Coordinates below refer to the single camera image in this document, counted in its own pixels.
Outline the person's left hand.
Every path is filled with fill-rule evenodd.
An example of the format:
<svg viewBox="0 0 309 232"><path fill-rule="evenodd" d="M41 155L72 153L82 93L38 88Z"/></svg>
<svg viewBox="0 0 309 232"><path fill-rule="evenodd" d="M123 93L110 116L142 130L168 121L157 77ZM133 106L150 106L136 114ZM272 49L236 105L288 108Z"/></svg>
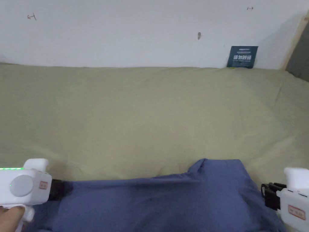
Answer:
<svg viewBox="0 0 309 232"><path fill-rule="evenodd" d="M10 209L0 207L0 231L15 232L20 220L25 213L25 208L22 206L12 207Z"/></svg>

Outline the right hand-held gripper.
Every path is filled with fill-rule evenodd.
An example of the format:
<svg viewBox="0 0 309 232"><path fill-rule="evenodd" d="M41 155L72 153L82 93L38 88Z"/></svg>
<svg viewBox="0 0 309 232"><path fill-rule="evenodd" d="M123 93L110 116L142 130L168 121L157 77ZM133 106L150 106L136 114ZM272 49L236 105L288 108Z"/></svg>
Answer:
<svg viewBox="0 0 309 232"><path fill-rule="evenodd" d="M279 211L285 224L296 232L309 231L309 170L286 167L287 184L261 184L265 205Z"/></svg>

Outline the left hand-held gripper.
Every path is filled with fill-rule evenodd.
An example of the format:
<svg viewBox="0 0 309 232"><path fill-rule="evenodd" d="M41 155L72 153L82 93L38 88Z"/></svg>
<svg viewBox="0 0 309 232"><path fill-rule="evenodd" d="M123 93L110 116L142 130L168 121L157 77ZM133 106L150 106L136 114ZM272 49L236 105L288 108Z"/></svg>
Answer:
<svg viewBox="0 0 309 232"><path fill-rule="evenodd" d="M63 181L53 179L46 171L47 159L28 159L23 167L0 168L0 205L4 208L22 206L22 222L34 217L34 205L63 197Z"/></svg>

